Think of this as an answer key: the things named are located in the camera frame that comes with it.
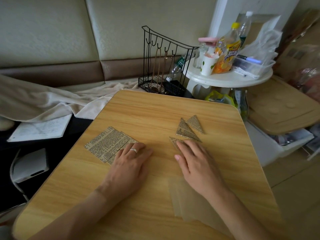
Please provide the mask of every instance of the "brown sofa panel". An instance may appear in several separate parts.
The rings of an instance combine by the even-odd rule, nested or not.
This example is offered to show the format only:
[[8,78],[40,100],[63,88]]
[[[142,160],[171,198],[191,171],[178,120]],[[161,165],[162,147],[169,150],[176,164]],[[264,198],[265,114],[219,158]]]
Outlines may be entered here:
[[[159,58],[157,58],[157,61],[156,61],[156,68],[155,68],[156,75],[158,74],[158,66],[159,66],[158,61],[159,61]],[[150,62],[149,62],[150,73],[153,72],[154,62],[155,62],[155,59],[153,57],[150,59]],[[161,57],[159,75],[162,75],[163,64],[164,64],[164,58]],[[143,58],[124,59],[124,60],[103,60],[101,61],[101,66],[102,66],[105,81],[143,76]],[[172,58],[169,56],[165,64],[164,73],[168,74],[169,70],[171,70],[173,67],[174,67],[174,64],[172,62]]]
[[5,68],[0,74],[50,87],[104,81],[100,61]]

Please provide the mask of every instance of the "wire basket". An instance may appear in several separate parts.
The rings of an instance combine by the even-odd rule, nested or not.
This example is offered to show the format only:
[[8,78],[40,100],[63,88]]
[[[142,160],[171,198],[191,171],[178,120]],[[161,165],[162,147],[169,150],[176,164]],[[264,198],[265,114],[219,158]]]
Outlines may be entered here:
[[143,76],[139,77],[139,87],[147,92],[183,97],[190,59],[198,47],[170,39],[148,26],[142,29]]

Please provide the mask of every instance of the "fleece blanket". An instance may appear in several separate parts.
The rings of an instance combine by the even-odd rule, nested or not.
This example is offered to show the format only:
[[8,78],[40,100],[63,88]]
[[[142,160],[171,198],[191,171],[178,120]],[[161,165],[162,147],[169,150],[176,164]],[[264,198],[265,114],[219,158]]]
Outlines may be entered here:
[[93,120],[112,96],[123,89],[143,91],[136,81],[69,92],[0,74],[0,116],[42,122],[73,113],[77,118]]

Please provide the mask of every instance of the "shelf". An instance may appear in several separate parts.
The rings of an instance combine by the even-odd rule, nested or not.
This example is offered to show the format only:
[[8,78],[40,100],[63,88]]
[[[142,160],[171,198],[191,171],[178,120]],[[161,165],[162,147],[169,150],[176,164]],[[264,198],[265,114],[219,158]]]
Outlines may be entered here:
[[270,69],[263,77],[254,79],[250,76],[243,76],[237,72],[229,71],[221,74],[212,74],[210,76],[204,76],[200,73],[200,69],[193,67],[194,58],[190,60],[189,68],[186,73],[186,77],[190,80],[207,86],[222,87],[222,88],[242,88],[250,87],[257,84],[261,84],[269,80],[273,71]]

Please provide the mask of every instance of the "yellow bottle cap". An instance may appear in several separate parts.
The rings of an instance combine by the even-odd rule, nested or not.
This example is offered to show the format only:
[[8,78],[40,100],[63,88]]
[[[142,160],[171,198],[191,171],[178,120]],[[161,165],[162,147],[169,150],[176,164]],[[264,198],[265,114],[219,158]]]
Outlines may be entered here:
[[233,29],[238,29],[240,27],[240,24],[239,23],[233,23],[232,25],[231,25],[231,28],[233,28]]

